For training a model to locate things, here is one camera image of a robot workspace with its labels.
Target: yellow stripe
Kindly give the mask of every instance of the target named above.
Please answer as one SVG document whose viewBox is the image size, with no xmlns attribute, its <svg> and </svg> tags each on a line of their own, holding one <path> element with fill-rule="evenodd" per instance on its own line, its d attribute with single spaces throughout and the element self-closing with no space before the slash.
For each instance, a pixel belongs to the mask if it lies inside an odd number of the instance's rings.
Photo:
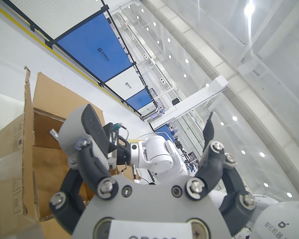
<svg viewBox="0 0 299 239">
<path fill-rule="evenodd" d="M 34 40 L 36 40 L 39 44 L 41 44 L 42 46 L 44 46 L 47 50 L 49 50 L 52 54 L 54 54 L 56 57 L 58 57 L 60 60 L 62 60 L 64 63 L 66 63 L 69 67 L 71 67 L 72 69 L 74 69 L 76 72 L 78 72 L 80 75 L 84 76 L 87 80 L 89 80 L 90 82 L 92 82 L 94 85 L 96 85 L 99 89 L 101 89 L 103 92 L 105 92 L 106 94 L 108 94 L 111 98 L 113 98 L 114 100 L 116 100 L 119 104 L 121 104 L 123 107 L 129 109 L 130 111 L 132 111 L 132 113 L 134 113 L 134 111 L 123 105 L 121 100 L 117 99 L 116 97 L 112 96 L 109 92 L 107 92 L 104 88 L 100 87 L 97 83 L 95 83 L 94 80 L 92 80 L 91 78 L 89 78 L 87 75 L 85 75 L 80 69 L 78 69 L 76 66 L 72 65 L 70 62 L 68 62 L 65 58 L 61 57 L 59 54 L 57 54 L 55 51 L 53 51 L 50 47 L 48 47 L 44 42 L 42 42 L 39 38 L 37 38 L 34 33 L 32 31 L 29 31 L 27 28 L 25 28 L 24 26 L 22 26 L 20 23 L 18 23 L 15 19 L 13 19 L 13 17 L 11 17 L 8 13 L 6 13 L 2 8 L 0 8 L 0 13 L 2 13 L 6 18 L 8 18 L 12 23 L 14 23 L 16 26 L 18 26 L 20 29 L 22 29 L 23 31 L 25 31 L 28 35 L 30 35 Z"/>
</svg>

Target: cardboard flap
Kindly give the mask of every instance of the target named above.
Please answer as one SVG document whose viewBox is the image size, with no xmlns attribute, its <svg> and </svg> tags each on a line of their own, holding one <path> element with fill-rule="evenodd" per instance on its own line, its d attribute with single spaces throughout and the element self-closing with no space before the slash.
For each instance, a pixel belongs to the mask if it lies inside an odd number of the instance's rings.
<svg viewBox="0 0 299 239">
<path fill-rule="evenodd" d="M 23 121 L 23 151 L 22 151 L 22 186 L 23 214 L 36 219 L 32 174 L 32 145 L 33 145 L 33 106 L 30 92 L 30 71 L 27 73 L 24 85 L 24 121 Z"/>
<path fill-rule="evenodd" d="M 41 72 L 38 74 L 33 99 L 33 107 L 35 109 L 66 119 L 73 110 L 84 104 L 91 103 Z M 93 104 L 92 106 L 98 114 L 102 125 L 104 125 L 102 111 Z"/>
</svg>

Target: label sticker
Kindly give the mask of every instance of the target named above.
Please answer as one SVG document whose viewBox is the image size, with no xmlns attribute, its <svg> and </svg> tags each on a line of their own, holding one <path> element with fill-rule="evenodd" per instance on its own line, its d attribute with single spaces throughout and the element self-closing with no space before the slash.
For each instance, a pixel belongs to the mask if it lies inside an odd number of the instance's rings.
<svg viewBox="0 0 299 239">
<path fill-rule="evenodd" d="M 188 239 L 192 238 L 189 223 L 131 222 L 113 220 L 109 239 Z"/>
<path fill-rule="evenodd" d="M 22 190 L 13 195 L 13 211 L 15 214 L 22 211 Z"/>
</svg>

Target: white robot body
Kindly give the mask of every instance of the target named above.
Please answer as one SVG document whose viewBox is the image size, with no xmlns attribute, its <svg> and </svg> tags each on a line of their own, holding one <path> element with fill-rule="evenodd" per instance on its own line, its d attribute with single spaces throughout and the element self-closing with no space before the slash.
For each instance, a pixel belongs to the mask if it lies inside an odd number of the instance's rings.
<svg viewBox="0 0 299 239">
<path fill-rule="evenodd" d="M 299 238 L 299 201 L 270 205 L 257 218 L 250 239 Z"/>
</svg>

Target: black frame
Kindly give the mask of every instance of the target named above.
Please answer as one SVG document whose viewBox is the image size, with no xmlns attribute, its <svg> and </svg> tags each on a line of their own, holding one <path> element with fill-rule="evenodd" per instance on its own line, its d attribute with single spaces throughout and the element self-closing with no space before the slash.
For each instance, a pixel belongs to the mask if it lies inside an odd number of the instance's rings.
<svg viewBox="0 0 299 239">
<path fill-rule="evenodd" d="M 118 95 L 116 92 L 114 92 L 109 86 L 107 86 L 105 83 L 108 82 L 110 79 L 116 77 L 117 75 L 121 74 L 122 72 L 124 72 L 125 70 L 127 70 L 130 67 L 135 67 L 147 93 L 149 94 L 149 96 L 152 99 L 152 102 L 154 103 L 155 106 L 157 106 L 156 102 L 154 101 L 151 93 L 148 90 L 148 86 L 146 85 L 146 83 L 144 82 L 144 79 L 142 77 L 142 75 L 139 72 L 139 69 L 136 65 L 136 62 L 134 61 L 129 48 L 127 47 L 125 41 L 123 40 L 123 37 L 119 31 L 119 29 L 117 28 L 112 15 L 109 12 L 109 7 L 107 4 L 104 3 L 104 0 L 100 0 L 103 4 L 103 6 L 101 7 L 101 9 L 99 11 L 97 11 L 96 13 L 90 15 L 88 18 L 84 19 L 83 21 L 81 21 L 80 23 L 76 24 L 75 26 L 73 26 L 72 28 L 70 28 L 69 30 L 67 30 L 65 33 L 61 34 L 60 36 L 58 36 L 57 38 L 53 39 L 52 37 L 50 37 L 45 31 L 43 31 L 36 23 L 34 23 L 28 16 L 26 16 L 18 7 L 16 7 L 10 0 L 2 0 L 4 3 L 6 3 L 11 9 L 13 9 L 17 14 L 19 14 L 22 18 L 24 18 L 29 24 L 30 24 L 30 29 L 31 31 L 35 32 L 35 29 L 37 29 L 40 33 L 42 33 L 45 38 L 47 38 L 49 41 L 45 40 L 45 44 L 50 47 L 51 49 L 53 49 L 53 45 L 57 46 L 61 51 L 63 51 L 64 54 L 66 54 L 71 60 L 73 60 L 74 62 L 76 62 L 84 71 L 86 71 L 87 73 L 89 73 L 90 76 L 92 76 L 95 80 L 98 81 L 99 86 L 101 87 L 105 87 L 107 88 L 109 91 L 111 91 L 115 96 L 117 96 L 122 103 L 125 103 L 129 108 L 131 108 L 135 113 L 137 113 L 140 118 L 142 119 L 142 114 L 139 113 L 135 108 L 133 108 L 132 106 L 130 106 L 125 99 L 123 99 L 120 95 Z M 64 38 L 66 35 L 70 34 L 71 32 L 73 32 L 74 30 L 76 30 L 77 28 L 79 28 L 80 26 L 86 24 L 87 22 L 89 22 L 90 20 L 92 20 L 93 18 L 99 16 L 100 14 L 107 12 L 112 24 L 114 25 L 116 31 L 118 32 L 120 38 L 122 39 L 122 42 L 125 46 L 125 48 L 128 51 L 128 55 L 130 55 L 130 58 L 132 60 L 131 66 L 124 69 L 123 71 L 121 71 L 120 73 L 116 74 L 115 76 L 111 77 L 110 79 L 106 80 L 106 81 L 102 81 L 101 79 L 99 79 L 96 75 L 94 75 L 89 69 L 87 69 L 82 63 L 79 62 L 79 60 L 77 60 L 75 57 L 73 57 L 68 51 L 66 51 L 62 46 L 60 46 L 58 44 L 58 41 L 61 40 L 62 38 Z"/>
</svg>

